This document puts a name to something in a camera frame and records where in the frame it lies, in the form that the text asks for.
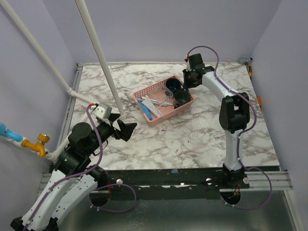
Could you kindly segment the dark green mug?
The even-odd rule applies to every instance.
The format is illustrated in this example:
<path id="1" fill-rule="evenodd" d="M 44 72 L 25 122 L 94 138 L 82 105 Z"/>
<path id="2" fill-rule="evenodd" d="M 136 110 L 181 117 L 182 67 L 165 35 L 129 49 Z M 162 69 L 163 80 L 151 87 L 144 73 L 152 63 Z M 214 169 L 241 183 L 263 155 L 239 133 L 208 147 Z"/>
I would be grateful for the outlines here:
<path id="1" fill-rule="evenodd" d="M 185 90 L 178 90 L 174 93 L 174 108 L 179 108 L 191 101 L 190 94 Z"/>

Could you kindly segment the dark blue mug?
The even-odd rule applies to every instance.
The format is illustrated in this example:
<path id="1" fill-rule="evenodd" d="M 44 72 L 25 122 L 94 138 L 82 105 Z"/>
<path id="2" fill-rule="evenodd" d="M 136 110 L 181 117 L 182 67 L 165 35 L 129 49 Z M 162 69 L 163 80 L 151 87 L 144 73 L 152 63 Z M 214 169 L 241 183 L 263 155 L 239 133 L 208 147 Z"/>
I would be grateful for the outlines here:
<path id="1" fill-rule="evenodd" d="M 169 78 L 166 81 L 166 87 L 171 92 L 176 92 L 177 90 L 181 89 L 181 82 L 177 78 Z"/>

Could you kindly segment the pink perforated plastic basket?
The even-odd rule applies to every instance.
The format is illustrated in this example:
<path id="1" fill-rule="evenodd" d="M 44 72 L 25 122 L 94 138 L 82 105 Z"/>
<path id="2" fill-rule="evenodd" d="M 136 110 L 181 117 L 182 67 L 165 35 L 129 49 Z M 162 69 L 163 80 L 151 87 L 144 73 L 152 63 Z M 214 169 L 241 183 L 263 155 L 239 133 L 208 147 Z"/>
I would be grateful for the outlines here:
<path id="1" fill-rule="evenodd" d="M 176 108 L 176 109 L 174 108 L 174 98 L 173 98 L 173 100 L 172 100 L 172 101 L 173 101 L 173 105 L 172 105 L 172 106 L 159 106 L 159 105 L 154 104 L 154 105 L 156 106 L 156 108 L 158 108 L 158 109 L 160 110 L 160 112 L 163 114 L 163 116 L 162 116 L 162 117 L 159 117 L 159 118 L 156 118 L 156 117 L 151 113 L 153 119 L 152 119 L 152 121 L 150 121 L 150 120 L 147 118 L 146 114 L 145 114 L 145 113 L 143 112 L 143 110 L 141 109 L 141 107 L 140 107 L 140 105 L 139 105 L 137 99 L 138 99 L 138 98 L 141 98 L 141 97 L 143 97 L 143 96 L 146 97 L 146 94 L 149 92 L 149 88 L 150 88 L 151 86 L 153 86 L 153 85 L 155 85 L 155 84 L 158 84 L 158 83 L 164 83 L 164 84 L 166 84 L 166 81 L 167 81 L 169 78 L 177 78 L 177 79 L 181 82 L 181 90 L 185 90 L 185 91 L 187 91 L 187 92 L 190 94 L 190 96 L 191 96 L 191 101 L 190 101 L 189 103 L 185 104 L 185 105 L 180 106 L 179 108 Z M 181 113 L 181 112 L 183 112 L 183 111 L 185 111 L 185 110 L 187 110 L 187 109 L 189 109 L 189 108 L 191 107 L 191 104 L 195 101 L 194 95 L 193 95 L 192 93 L 190 93 L 189 90 L 186 90 L 186 89 L 183 88 L 183 82 L 182 82 L 177 76 L 171 76 L 171 77 L 169 77 L 169 78 L 166 78 L 166 79 L 164 79 L 164 80 L 162 80 L 162 81 L 160 81 L 160 82 L 157 82 L 157 83 L 155 83 L 155 84 L 153 84 L 153 85 L 150 85 L 150 86 L 148 86 L 148 87 L 146 87 L 146 88 L 143 88 L 143 89 L 141 89 L 141 90 L 139 90 L 139 91 L 133 93 L 133 97 L 134 97 L 135 102 L 136 102 L 137 105 L 139 106 L 139 108 L 140 108 L 140 110 L 142 111 L 144 117 L 146 118 L 146 120 L 147 120 L 149 126 L 151 126 L 151 127 L 153 127 L 153 126 L 155 126 L 155 125 L 157 125 L 157 124 L 159 124 L 159 123 L 161 123 L 161 122 L 163 122 L 163 121 L 165 121 L 165 120 L 167 120 L 167 119 L 169 119 L 169 118 L 171 118 L 171 117 L 174 117 L 174 116 L 176 116 L 177 114 L 179 114 L 179 113 Z"/>

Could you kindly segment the white toothpaste tube red cap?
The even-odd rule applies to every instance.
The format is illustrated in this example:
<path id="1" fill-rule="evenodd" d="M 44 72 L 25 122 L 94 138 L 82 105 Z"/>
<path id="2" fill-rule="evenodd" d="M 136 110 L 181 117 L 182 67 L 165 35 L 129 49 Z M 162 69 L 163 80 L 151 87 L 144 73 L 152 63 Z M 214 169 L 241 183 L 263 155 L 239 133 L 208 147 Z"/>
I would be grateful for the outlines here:
<path id="1" fill-rule="evenodd" d="M 145 107 L 148 108 L 148 110 L 156 117 L 156 118 L 159 118 L 159 117 L 162 117 L 163 114 L 160 112 L 160 110 L 158 108 L 156 108 L 156 106 L 152 103 L 151 100 L 149 99 L 146 99 L 146 100 L 143 100 L 141 102 Z"/>

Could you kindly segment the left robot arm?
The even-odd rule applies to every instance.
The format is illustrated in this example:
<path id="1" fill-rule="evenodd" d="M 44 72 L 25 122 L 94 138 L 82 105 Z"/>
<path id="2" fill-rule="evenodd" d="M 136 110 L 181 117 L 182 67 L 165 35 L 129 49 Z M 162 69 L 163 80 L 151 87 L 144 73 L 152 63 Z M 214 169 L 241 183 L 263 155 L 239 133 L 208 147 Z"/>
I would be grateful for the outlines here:
<path id="1" fill-rule="evenodd" d="M 119 116 L 110 114 L 106 121 L 98 118 L 97 125 L 89 117 L 89 122 L 82 120 L 73 126 L 43 192 L 25 215 L 11 222 L 15 231 L 57 231 L 67 214 L 91 191 L 113 187 L 98 163 L 90 165 L 90 156 L 99 149 L 101 160 L 103 143 L 110 137 L 130 139 L 137 123 L 124 123 Z"/>

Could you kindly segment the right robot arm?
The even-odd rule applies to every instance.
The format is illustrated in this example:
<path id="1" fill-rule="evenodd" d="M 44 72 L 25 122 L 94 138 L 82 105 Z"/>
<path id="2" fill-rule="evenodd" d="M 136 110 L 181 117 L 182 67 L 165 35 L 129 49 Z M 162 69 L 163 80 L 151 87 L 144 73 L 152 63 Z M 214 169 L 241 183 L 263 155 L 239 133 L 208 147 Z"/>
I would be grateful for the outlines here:
<path id="1" fill-rule="evenodd" d="M 244 178 L 242 164 L 243 138 L 241 132 L 250 121 L 250 109 L 246 93 L 239 93 L 222 79 L 215 76 L 213 67 L 184 69 L 184 88 L 191 89 L 199 85 L 207 87 L 221 102 L 219 123 L 226 135 L 226 157 L 223 164 L 222 185 L 233 188 Z"/>

